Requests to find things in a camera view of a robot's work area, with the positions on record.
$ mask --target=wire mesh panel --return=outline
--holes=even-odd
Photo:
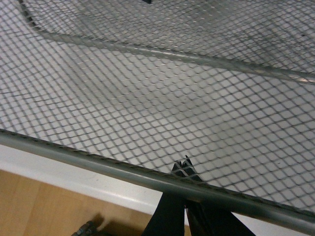
[[[1,129],[315,217],[313,1],[0,7]]]

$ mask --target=expanded metal mesh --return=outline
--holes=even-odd
[[[315,212],[313,1],[0,8],[1,129]]]

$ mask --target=metal frame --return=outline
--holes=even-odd
[[[41,29],[33,20],[32,15],[29,13],[24,0],[18,0],[22,9],[22,13],[30,26],[36,30],[42,37],[61,41],[66,43],[73,43],[78,45],[85,45],[97,48],[107,48],[108,50],[120,50],[121,52],[129,52],[136,54],[143,54],[145,56],[155,56],[157,58],[168,58],[173,60],[180,60],[182,62],[192,62],[198,65],[209,65],[216,68],[228,69],[231,71],[239,71],[244,73],[251,73],[259,76],[273,77],[281,80],[296,81],[302,83],[315,84],[315,75],[311,73],[298,72],[286,69],[274,68],[271,66],[260,66],[255,64],[249,64],[242,61],[228,60],[223,58],[211,58],[201,55],[191,55],[179,52],[173,52],[171,50],[162,50],[155,48],[141,47],[138,45],[128,45],[119,42],[103,41],[92,39],[89,37],[76,37],[66,34],[51,33],[44,29]]]
[[[63,147],[47,141],[0,129],[0,144],[61,161],[188,200],[206,201],[235,213],[264,220],[305,234],[315,234],[315,214],[272,201],[240,194],[207,184],[148,170],[128,163]]]

